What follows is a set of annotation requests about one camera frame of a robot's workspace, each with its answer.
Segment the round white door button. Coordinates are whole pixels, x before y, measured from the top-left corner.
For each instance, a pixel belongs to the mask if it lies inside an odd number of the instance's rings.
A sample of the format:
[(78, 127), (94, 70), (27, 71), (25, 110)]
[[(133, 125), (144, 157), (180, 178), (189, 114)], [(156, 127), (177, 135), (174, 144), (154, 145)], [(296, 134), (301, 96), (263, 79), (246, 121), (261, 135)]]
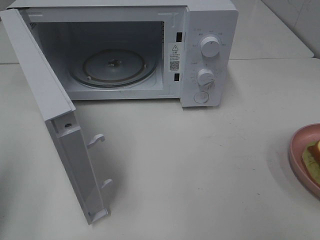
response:
[(209, 94), (205, 91), (197, 92), (193, 99), (198, 104), (204, 104), (209, 100)]

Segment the white timer knob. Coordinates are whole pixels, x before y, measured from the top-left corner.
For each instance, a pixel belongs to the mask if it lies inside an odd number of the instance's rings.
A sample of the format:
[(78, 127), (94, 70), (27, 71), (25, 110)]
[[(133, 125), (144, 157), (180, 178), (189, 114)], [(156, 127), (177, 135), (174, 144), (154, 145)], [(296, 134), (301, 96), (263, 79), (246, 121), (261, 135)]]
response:
[(203, 68), (198, 71), (196, 81), (200, 87), (204, 87), (215, 82), (215, 76), (211, 69)]

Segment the pink plate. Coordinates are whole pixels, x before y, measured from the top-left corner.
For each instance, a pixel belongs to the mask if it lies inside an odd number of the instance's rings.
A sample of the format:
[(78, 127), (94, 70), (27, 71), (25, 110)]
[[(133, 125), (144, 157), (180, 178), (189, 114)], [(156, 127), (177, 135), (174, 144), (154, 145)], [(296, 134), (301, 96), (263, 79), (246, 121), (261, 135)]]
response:
[(291, 137), (288, 156), (290, 167), (299, 182), (316, 198), (320, 198), (320, 186), (308, 175), (303, 162), (303, 152), (312, 142), (320, 139), (320, 124), (314, 123), (298, 129)]

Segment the toast sandwich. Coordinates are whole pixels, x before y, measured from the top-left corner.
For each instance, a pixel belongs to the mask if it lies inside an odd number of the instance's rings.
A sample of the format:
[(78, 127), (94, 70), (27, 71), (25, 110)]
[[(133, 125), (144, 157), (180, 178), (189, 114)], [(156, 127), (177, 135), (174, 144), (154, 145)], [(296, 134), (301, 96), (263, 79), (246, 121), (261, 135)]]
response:
[(320, 186), (320, 141), (310, 142), (303, 150), (302, 163), (307, 175)]

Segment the white warning label sticker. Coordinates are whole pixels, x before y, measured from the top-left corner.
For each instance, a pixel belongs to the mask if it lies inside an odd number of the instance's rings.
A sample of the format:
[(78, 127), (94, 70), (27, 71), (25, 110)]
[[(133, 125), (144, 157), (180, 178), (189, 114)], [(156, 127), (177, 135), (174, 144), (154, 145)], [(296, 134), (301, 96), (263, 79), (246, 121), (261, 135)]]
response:
[(168, 44), (167, 63), (169, 72), (177, 73), (180, 71), (182, 49), (180, 42)]

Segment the white microwave oven body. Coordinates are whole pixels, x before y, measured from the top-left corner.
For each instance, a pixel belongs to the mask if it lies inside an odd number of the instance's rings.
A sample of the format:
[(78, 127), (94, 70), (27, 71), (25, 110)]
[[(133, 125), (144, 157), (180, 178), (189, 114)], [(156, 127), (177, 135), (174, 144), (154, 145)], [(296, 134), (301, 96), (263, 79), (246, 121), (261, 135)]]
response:
[[(217, 106), (221, 101), (238, 20), (229, 0), (17, 0), (6, 10), (24, 11), (31, 33), (73, 101), (179, 99), (183, 107)], [(204, 36), (220, 39), (215, 57), (202, 55)], [(168, 71), (168, 44), (180, 43), (179, 72)], [(158, 56), (154, 72), (132, 85), (86, 86), (69, 71), (78, 58), (105, 49), (128, 49)], [(201, 69), (214, 83), (199, 86)], [(207, 92), (206, 103), (194, 95)]]

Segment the glass microwave turntable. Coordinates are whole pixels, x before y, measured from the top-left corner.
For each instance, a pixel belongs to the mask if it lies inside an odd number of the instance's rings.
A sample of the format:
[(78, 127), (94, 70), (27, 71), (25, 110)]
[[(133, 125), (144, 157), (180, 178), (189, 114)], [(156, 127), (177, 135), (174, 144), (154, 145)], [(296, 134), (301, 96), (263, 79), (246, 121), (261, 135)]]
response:
[(112, 89), (130, 86), (149, 77), (158, 56), (123, 48), (109, 48), (78, 58), (70, 64), (70, 75), (81, 84)]

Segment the upper white power knob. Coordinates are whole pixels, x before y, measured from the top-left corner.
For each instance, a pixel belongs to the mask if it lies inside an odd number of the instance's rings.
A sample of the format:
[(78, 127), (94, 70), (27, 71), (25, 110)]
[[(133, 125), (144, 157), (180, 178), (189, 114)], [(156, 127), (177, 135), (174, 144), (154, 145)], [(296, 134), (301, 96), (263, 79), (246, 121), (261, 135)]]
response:
[(200, 50), (204, 57), (213, 58), (220, 52), (221, 41), (216, 35), (206, 35), (200, 41)]

